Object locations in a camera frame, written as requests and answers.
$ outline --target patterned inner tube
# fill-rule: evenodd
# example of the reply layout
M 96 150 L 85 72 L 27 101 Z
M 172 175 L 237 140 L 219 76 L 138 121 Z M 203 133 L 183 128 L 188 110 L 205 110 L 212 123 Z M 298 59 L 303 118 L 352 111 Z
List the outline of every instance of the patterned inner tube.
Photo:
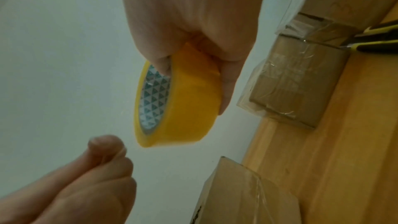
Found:
M 144 133 L 151 133 L 162 119 L 169 96 L 171 78 L 160 74 L 152 65 L 141 90 L 140 125 Z

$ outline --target small cardboard box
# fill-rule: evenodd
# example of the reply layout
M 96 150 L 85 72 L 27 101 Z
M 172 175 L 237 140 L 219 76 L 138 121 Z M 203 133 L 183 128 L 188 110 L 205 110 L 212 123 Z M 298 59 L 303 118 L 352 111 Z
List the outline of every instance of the small cardboard box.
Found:
M 397 0 L 292 0 L 278 32 L 340 45 L 378 24 Z
M 200 194 L 191 224 L 300 224 L 296 197 L 222 157 Z
M 330 46 L 278 36 L 268 59 L 254 71 L 238 106 L 257 115 L 262 108 L 278 121 L 315 128 L 348 55 Z

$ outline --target yellow tape roll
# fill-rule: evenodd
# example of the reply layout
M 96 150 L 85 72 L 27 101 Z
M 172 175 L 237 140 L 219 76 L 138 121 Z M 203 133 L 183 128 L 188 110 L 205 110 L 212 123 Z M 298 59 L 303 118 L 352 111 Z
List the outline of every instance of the yellow tape roll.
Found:
M 221 79 L 210 56 L 186 44 L 171 56 L 171 72 L 168 78 L 144 65 L 134 112 L 142 147 L 199 141 L 218 115 Z

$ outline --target tape roll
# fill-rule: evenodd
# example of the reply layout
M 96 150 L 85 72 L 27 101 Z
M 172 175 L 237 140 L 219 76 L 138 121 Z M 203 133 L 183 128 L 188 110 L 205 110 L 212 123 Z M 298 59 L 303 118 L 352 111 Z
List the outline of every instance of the tape roll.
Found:
M 171 59 L 171 77 L 146 62 L 139 80 L 134 129 L 142 147 L 202 139 L 217 118 L 221 79 L 210 56 L 186 44 Z

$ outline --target human hand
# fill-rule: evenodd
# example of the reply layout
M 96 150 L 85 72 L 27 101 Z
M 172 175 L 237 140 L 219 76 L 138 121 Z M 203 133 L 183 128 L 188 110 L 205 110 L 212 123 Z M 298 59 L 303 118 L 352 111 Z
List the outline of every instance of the human hand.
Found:
M 122 224 L 136 196 L 132 162 L 116 136 L 89 141 L 76 160 L 0 200 L 0 224 Z
M 163 74 L 186 42 L 218 64 L 227 108 L 257 36 L 262 0 L 124 0 L 137 49 Z

